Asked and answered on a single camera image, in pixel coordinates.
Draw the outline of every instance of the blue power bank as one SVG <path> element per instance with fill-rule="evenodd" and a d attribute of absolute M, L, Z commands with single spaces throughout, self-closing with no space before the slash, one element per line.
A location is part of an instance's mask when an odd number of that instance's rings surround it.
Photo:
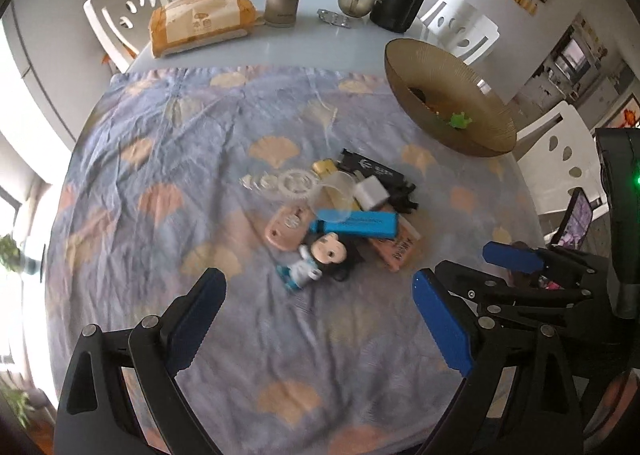
<path fill-rule="evenodd" d="M 318 219 L 311 223 L 309 230 L 313 233 L 338 233 L 368 239 L 394 239 L 398 235 L 397 213 L 354 211 L 343 222 L 331 222 L 342 214 L 335 210 L 319 210 Z"/>

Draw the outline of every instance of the chair cutout hole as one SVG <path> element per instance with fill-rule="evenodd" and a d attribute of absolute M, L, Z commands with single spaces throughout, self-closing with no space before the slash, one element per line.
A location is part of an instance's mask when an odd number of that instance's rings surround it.
<path fill-rule="evenodd" d="M 133 29 L 133 24 L 131 20 L 126 16 L 120 16 L 120 26 L 127 29 Z"/>

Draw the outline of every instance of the metal screw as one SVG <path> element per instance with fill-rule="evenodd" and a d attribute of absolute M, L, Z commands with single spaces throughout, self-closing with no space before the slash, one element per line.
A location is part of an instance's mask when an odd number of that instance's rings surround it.
<path fill-rule="evenodd" d="M 544 324 L 542 327 L 540 327 L 540 332 L 542 332 L 543 336 L 550 338 L 556 333 L 556 329 L 554 329 L 551 325 Z"/>
<path fill-rule="evenodd" d="M 160 318 L 158 316 L 154 316 L 154 315 L 146 316 L 142 318 L 142 326 L 145 329 L 152 329 L 153 327 L 158 325 L 159 321 L 160 321 Z"/>
<path fill-rule="evenodd" d="M 96 327 L 93 323 L 91 323 L 82 329 L 82 336 L 84 336 L 85 338 L 93 336 L 97 329 L 98 327 Z"/>
<path fill-rule="evenodd" d="M 493 321 L 489 316 L 482 316 L 478 318 L 478 325 L 483 329 L 491 330 L 495 327 L 495 321 Z"/>

